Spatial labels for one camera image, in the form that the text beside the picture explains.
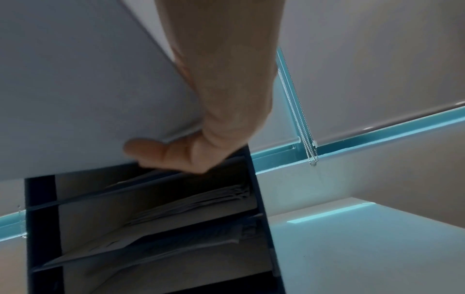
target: person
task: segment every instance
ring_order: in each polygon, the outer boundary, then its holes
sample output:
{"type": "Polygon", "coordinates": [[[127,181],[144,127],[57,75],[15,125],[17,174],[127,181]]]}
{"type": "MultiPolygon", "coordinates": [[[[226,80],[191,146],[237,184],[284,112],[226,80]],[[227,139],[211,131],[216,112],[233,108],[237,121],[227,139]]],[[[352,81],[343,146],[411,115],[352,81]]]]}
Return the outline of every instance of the person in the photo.
{"type": "Polygon", "coordinates": [[[204,109],[202,130],[163,144],[133,139],[142,167],[204,173],[247,144],[272,109],[284,0],[155,0],[175,64],[204,109]]]}

